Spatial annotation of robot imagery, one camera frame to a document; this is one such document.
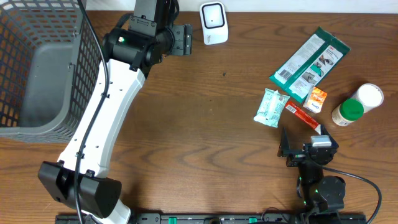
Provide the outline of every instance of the white wall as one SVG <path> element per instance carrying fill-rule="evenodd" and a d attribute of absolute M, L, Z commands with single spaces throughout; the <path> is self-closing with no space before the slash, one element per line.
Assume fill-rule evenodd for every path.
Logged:
<path fill-rule="evenodd" d="M 212 0 L 178 0 L 181 11 L 197 11 Z M 229 12 L 398 13 L 398 0 L 220 0 Z M 88 10 L 132 11 L 136 0 L 87 0 Z"/>

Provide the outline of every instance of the teal plastic pouch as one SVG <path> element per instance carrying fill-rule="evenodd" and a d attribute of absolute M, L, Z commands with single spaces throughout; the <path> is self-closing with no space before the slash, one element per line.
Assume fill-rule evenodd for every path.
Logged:
<path fill-rule="evenodd" d="M 317 86 L 350 50 L 342 41 L 319 27 L 269 78 L 303 103 L 310 89 Z"/>
<path fill-rule="evenodd" d="M 262 124 L 278 128 L 278 121 L 290 96 L 281 95 L 277 90 L 266 89 L 260 108 L 254 120 Z"/>

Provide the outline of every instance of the orange and white small box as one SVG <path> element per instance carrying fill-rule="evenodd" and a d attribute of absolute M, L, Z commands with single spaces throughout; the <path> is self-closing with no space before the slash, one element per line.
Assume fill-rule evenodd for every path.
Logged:
<path fill-rule="evenodd" d="M 314 113 L 319 113 L 321 112 L 323 102 L 325 101 L 327 95 L 328 93 L 313 86 L 309 91 L 303 107 Z"/>

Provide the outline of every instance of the barcode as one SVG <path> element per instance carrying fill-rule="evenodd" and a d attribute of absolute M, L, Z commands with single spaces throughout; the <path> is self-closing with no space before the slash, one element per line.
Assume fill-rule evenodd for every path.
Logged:
<path fill-rule="evenodd" d="M 280 74 L 279 74 L 282 78 L 284 78 L 285 80 L 288 80 L 291 78 L 292 74 L 286 70 L 283 70 Z"/>
<path fill-rule="evenodd" d="M 290 112 L 292 112 L 292 113 L 296 113 L 296 109 L 294 109 L 294 107 L 293 106 L 290 106 L 290 105 L 287 105 L 286 106 L 286 109 L 288 109 Z"/>

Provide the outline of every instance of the pill bottle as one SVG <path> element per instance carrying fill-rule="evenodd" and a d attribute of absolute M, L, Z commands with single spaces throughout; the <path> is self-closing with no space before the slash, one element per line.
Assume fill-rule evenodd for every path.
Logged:
<path fill-rule="evenodd" d="M 338 126 L 347 126 L 363 114 L 362 104 L 358 100 L 348 99 L 331 112 L 331 118 Z"/>
<path fill-rule="evenodd" d="M 351 97 L 351 99 L 358 100 L 363 108 L 364 112 L 376 108 L 381 105 L 384 101 L 384 95 L 381 89 L 373 84 L 363 84 Z"/>

